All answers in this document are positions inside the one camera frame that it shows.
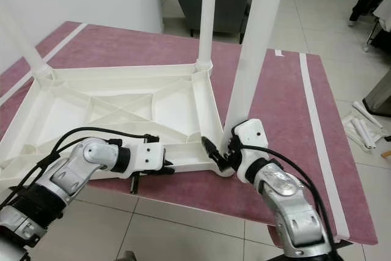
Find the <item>white pole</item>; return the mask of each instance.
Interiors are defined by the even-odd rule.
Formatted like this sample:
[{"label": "white pole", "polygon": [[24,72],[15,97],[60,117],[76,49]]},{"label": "white pole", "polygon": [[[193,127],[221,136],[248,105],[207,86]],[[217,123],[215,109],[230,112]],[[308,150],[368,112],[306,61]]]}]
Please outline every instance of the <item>white pole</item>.
[{"label": "white pole", "polygon": [[28,42],[27,37],[9,13],[3,0],[0,0],[0,24],[21,50],[22,55],[30,65],[32,75],[35,78],[49,75],[51,67],[43,61],[38,51]]},{"label": "white pole", "polygon": [[280,0],[252,0],[220,151],[231,129],[248,118]]},{"label": "white pole", "polygon": [[209,70],[212,68],[211,53],[215,1],[202,0],[200,44],[196,63],[198,70]]}]

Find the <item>white tape strip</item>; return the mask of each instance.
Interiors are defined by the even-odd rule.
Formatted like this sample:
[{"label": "white tape strip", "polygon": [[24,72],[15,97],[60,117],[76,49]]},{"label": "white tape strip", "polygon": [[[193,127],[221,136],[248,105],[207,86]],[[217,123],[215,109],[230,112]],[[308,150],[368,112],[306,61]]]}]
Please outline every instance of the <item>white tape strip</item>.
[{"label": "white tape strip", "polygon": [[275,49],[275,50],[274,50],[274,54],[275,54],[276,56],[284,56],[284,55],[282,54],[282,51],[279,50],[279,49]]},{"label": "white tape strip", "polygon": [[331,211],[337,228],[337,238],[347,240],[350,237],[348,224],[346,223],[345,213],[342,209],[337,185],[335,184],[334,175],[331,170],[318,110],[316,109],[315,97],[312,92],[310,74],[307,65],[307,55],[305,53],[300,53],[300,69],[301,76],[303,78],[305,98],[307,100],[307,106],[310,114],[313,137],[315,139],[316,151],[318,152],[320,168],[322,170],[324,184],[326,185]]},{"label": "white tape strip", "polygon": [[[60,43],[56,45],[44,58],[43,61],[48,62],[53,58],[66,44],[69,43],[77,34],[80,33],[88,24],[80,24],[75,30],[73,30],[69,35],[66,36]],[[31,78],[31,71],[26,73],[15,85],[11,87],[1,98],[0,98],[0,106],[3,105],[17,90],[23,86],[29,78]]]}]

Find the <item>floor tile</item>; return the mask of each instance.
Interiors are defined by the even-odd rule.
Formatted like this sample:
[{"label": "floor tile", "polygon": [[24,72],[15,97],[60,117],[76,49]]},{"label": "floor tile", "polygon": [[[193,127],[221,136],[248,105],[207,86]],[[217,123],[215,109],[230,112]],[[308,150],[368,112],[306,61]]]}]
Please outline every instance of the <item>floor tile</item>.
[{"label": "floor tile", "polygon": [[321,4],[314,7],[298,6],[298,12],[304,29],[353,33],[353,28],[348,26],[348,19],[342,15],[337,6],[323,7]]},{"label": "floor tile", "polygon": [[185,18],[163,18],[164,33],[181,37],[190,37]]},{"label": "floor tile", "polygon": [[[350,102],[336,101],[336,103],[341,117],[348,115],[353,109]],[[375,117],[384,126],[384,128],[386,128],[386,130],[391,130],[391,119],[386,117]],[[370,150],[369,152],[362,150],[360,146],[358,146],[349,138],[348,142],[355,162],[391,169],[391,158],[388,157],[384,159],[382,156],[380,156],[381,153],[391,150],[391,144],[389,142],[386,142],[384,139],[380,139],[378,142],[376,142],[376,148]]]},{"label": "floor tile", "polygon": [[244,220],[185,206],[140,199],[136,213],[244,238]]},{"label": "floor tile", "polygon": [[274,246],[266,224],[246,220],[245,239]]},{"label": "floor tile", "polygon": [[335,99],[361,101],[382,78],[375,63],[336,61],[321,57]]},{"label": "floor tile", "polygon": [[88,203],[132,212],[138,198],[130,194],[86,186],[80,194],[78,194],[77,199]]},{"label": "floor tile", "polygon": [[323,59],[348,62],[382,62],[380,52],[364,52],[353,32],[331,32],[304,29],[305,39],[311,53]]},{"label": "floor tile", "polygon": [[[194,36],[199,39],[200,37],[199,32],[195,33]],[[213,41],[239,44],[239,33],[229,34],[229,33],[214,32]]]},{"label": "floor tile", "polygon": [[126,233],[131,213],[73,201],[64,217],[49,227],[32,250],[39,261],[114,260]]},{"label": "floor tile", "polygon": [[302,29],[274,26],[269,48],[308,53]]},{"label": "floor tile", "polygon": [[282,249],[266,244],[244,241],[244,261],[266,261],[283,254]]},{"label": "floor tile", "polygon": [[339,10],[346,20],[350,17],[353,7],[357,4],[358,0],[335,0]]},{"label": "floor tile", "polygon": [[367,261],[389,260],[391,239],[391,171],[384,168],[357,165],[367,202],[375,224],[379,244],[364,245]]},{"label": "floor tile", "polygon": [[338,254],[344,261],[366,261],[361,244],[352,244],[338,249]]},{"label": "floor tile", "polygon": [[280,5],[274,26],[301,29],[298,11],[295,7]]},{"label": "floor tile", "polygon": [[134,215],[119,256],[126,250],[141,261],[238,261],[243,259],[243,240]]},{"label": "floor tile", "polygon": [[162,15],[163,18],[185,17],[178,0],[164,0]]}]

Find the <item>white plastic part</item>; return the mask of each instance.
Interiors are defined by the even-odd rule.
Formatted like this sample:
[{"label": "white plastic part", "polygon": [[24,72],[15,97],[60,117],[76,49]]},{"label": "white plastic part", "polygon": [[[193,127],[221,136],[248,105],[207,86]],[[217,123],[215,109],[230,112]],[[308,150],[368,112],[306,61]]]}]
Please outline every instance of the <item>white plastic part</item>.
[{"label": "white plastic part", "polygon": [[215,1],[202,0],[200,45],[196,63],[198,70],[210,70],[212,68],[211,53]]},{"label": "white plastic part", "polygon": [[231,137],[231,129],[249,115],[279,3],[280,0],[252,0],[220,144],[220,151],[223,153]]},{"label": "white plastic part", "polygon": [[368,149],[371,149],[372,146],[370,144],[369,138],[367,137],[367,134],[364,132],[360,121],[357,118],[352,119],[352,124],[354,125],[354,128],[358,132],[358,134],[361,136],[361,139],[364,141],[365,146],[367,146]]},{"label": "white plastic part", "polygon": [[[87,24],[80,24],[75,30],[70,32],[66,38],[64,38],[60,43],[58,43],[44,58],[43,61],[47,63],[53,56],[55,56],[66,44],[69,43],[81,30],[83,30]],[[21,86],[23,86],[32,76],[31,71],[26,73],[15,85],[11,87],[1,98],[0,106],[3,105],[8,98],[10,98]]]},{"label": "white plastic part", "polygon": [[[53,73],[55,80],[34,81],[0,142],[0,188],[17,184],[60,136],[81,126],[158,135],[177,172],[232,174],[220,172],[202,147],[201,136],[221,140],[222,126],[209,74],[198,72],[195,64],[54,69]],[[84,131],[63,145],[86,136],[120,138],[129,145],[142,142]],[[96,171],[92,178],[118,176]]]},{"label": "white plastic part", "polygon": [[[232,175],[231,170],[224,173],[218,170],[206,157],[200,142],[201,136],[207,136],[212,142],[222,141],[222,127],[209,79],[214,2],[202,1],[196,64],[64,70],[52,70],[42,60],[0,3],[0,21],[21,48],[35,78],[0,142],[0,188],[16,185],[51,151],[60,135],[82,125],[158,134],[167,148],[167,159],[178,162],[174,166],[177,171],[209,169],[221,176]],[[279,0],[253,0],[225,137],[230,136],[232,126],[247,118],[278,6]],[[74,134],[64,144],[81,136],[96,135],[94,132]],[[118,137],[98,135],[105,139]],[[126,144],[132,143],[132,139],[122,139],[128,140]],[[92,178],[117,176],[98,171]]]},{"label": "white plastic part", "polygon": [[[238,135],[240,142],[243,145],[251,145],[257,147],[268,147],[268,140],[266,138],[263,125],[259,119],[250,119],[247,122],[235,128],[235,134]],[[238,168],[237,176],[243,183],[248,183],[246,179],[246,171],[249,166],[257,159],[269,159],[269,155],[265,152],[242,149],[242,162]]]},{"label": "white plastic part", "polygon": [[376,143],[374,142],[371,133],[369,132],[369,128],[367,126],[366,121],[364,119],[360,119],[359,122],[362,127],[362,130],[365,133],[365,136],[368,138],[370,148],[376,148]]},{"label": "white plastic part", "polygon": [[350,236],[349,227],[346,222],[337,184],[331,169],[329,154],[327,153],[326,142],[324,140],[318,108],[316,107],[315,96],[312,90],[313,88],[310,79],[309,67],[307,64],[307,55],[305,53],[300,53],[299,60],[300,74],[303,81],[305,99],[307,100],[307,109],[310,116],[316,153],[318,155],[319,165],[324,179],[324,185],[326,186],[327,195],[334,216],[335,228],[337,230],[336,237],[339,240],[348,240]]},{"label": "white plastic part", "polygon": [[364,107],[361,106],[357,101],[353,102],[353,107],[356,108],[363,116],[365,116],[370,122],[373,122],[379,128],[383,128],[381,123],[378,122]]},{"label": "white plastic part", "polygon": [[43,61],[38,51],[27,41],[27,37],[9,13],[3,0],[0,0],[0,24],[21,50],[30,65],[32,75],[36,78],[49,76],[51,67]]},{"label": "white plastic part", "polygon": [[125,146],[130,149],[130,163],[119,178],[129,178],[135,171],[158,170],[164,158],[162,143],[135,144]]}]

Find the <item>white plastic connector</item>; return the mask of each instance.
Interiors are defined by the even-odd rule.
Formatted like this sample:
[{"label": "white plastic connector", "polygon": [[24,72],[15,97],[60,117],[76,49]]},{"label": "white plastic connector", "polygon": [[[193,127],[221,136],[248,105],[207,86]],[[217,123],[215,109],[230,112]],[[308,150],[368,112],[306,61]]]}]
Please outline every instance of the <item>white plastic connector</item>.
[{"label": "white plastic connector", "polygon": [[[235,134],[239,137],[240,142],[243,145],[251,145],[257,147],[268,147],[268,140],[266,138],[263,125],[259,119],[250,119],[247,122],[238,125],[235,128]],[[244,182],[248,183],[246,179],[246,171],[249,166],[259,158],[269,159],[269,155],[265,152],[242,149],[242,162],[238,168],[237,175],[238,178]]]},{"label": "white plastic connector", "polygon": [[137,171],[158,171],[163,167],[164,146],[162,143],[146,143],[128,145],[130,149],[130,163],[120,178],[129,178]]}]

